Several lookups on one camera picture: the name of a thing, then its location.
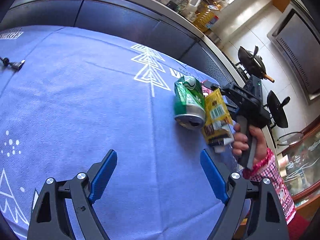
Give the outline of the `pink checkered sleeve forearm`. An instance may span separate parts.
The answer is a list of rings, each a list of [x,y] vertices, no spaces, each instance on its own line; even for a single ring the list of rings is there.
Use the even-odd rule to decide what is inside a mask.
[[[252,181],[261,181],[263,178],[271,181],[284,211],[289,238],[299,239],[310,222],[297,213],[293,199],[276,166],[274,153],[267,148],[266,157],[255,164],[253,170],[244,169],[242,175]]]

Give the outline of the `person right hand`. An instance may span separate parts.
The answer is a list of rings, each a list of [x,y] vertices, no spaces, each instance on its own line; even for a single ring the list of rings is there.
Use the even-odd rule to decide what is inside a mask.
[[[240,157],[244,153],[244,151],[249,149],[248,145],[248,137],[240,132],[240,125],[236,123],[234,125],[234,142],[232,143],[232,154],[235,157]],[[253,160],[253,164],[257,164],[258,162],[265,159],[267,156],[267,144],[264,137],[264,134],[261,129],[250,125],[249,131],[253,137],[257,140],[257,146],[255,151],[255,156]]]

